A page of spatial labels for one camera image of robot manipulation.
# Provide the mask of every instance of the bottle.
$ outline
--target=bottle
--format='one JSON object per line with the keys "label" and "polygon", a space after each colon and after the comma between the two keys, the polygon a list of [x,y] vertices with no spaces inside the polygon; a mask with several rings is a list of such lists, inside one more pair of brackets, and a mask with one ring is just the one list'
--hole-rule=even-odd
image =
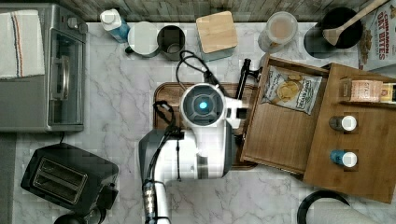
{"label": "bottle", "polygon": [[103,28],[108,31],[117,41],[125,43],[128,41],[128,33],[131,29],[116,9],[110,9],[100,14]]}
{"label": "bottle", "polygon": [[330,160],[339,165],[354,167],[358,162],[358,157],[353,152],[345,152],[344,150],[336,149],[330,153]]}
{"label": "bottle", "polygon": [[334,116],[330,118],[329,125],[336,131],[352,132],[356,129],[358,122],[353,116]]}

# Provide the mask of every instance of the chip bag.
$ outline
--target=chip bag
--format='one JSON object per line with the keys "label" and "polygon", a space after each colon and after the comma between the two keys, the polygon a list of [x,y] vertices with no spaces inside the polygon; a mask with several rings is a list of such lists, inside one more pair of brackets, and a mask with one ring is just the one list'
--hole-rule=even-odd
{"label": "chip bag", "polygon": [[287,74],[270,66],[262,103],[280,105],[311,114],[320,87],[321,77]]}

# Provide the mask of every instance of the striped towel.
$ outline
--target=striped towel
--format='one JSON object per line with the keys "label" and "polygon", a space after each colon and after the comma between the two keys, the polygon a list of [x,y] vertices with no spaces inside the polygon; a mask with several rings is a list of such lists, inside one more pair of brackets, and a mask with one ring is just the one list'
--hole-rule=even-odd
{"label": "striped towel", "polygon": [[37,10],[0,14],[0,79],[44,75]]}

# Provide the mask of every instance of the jar lid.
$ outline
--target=jar lid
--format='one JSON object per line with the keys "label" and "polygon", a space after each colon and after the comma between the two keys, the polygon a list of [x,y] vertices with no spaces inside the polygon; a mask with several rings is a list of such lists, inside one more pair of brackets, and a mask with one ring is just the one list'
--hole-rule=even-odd
{"label": "jar lid", "polygon": [[353,116],[345,116],[341,121],[341,125],[346,131],[350,132],[355,130],[356,126],[358,125],[358,122]]}
{"label": "jar lid", "polygon": [[158,29],[154,24],[147,21],[137,22],[128,33],[129,47],[134,52],[149,57],[159,52],[157,35]]}
{"label": "jar lid", "polygon": [[354,167],[358,163],[358,157],[353,152],[347,152],[343,156],[343,164],[346,167]]}
{"label": "jar lid", "polygon": [[223,11],[196,20],[203,53],[232,49],[238,45],[233,15]]}
{"label": "jar lid", "polygon": [[114,15],[114,11],[107,10],[100,14],[100,20],[106,24],[110,24],[116,19],[116,15]]}
{"label": "jar lid", "polygon": [[295,37],[297,29],[296,18],[285,11],[273,14],[265,26],[268,37],[277,44],[289,43]]}

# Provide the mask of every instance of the paper towel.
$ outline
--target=paper towel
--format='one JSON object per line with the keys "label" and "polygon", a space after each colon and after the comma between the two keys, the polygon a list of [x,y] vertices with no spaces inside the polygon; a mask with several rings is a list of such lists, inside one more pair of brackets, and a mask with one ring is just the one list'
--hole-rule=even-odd
{"label": "paper towel", "polygon": [[378,224],[366,215],[335,199],[319,199],[311,204],[306,224]]}

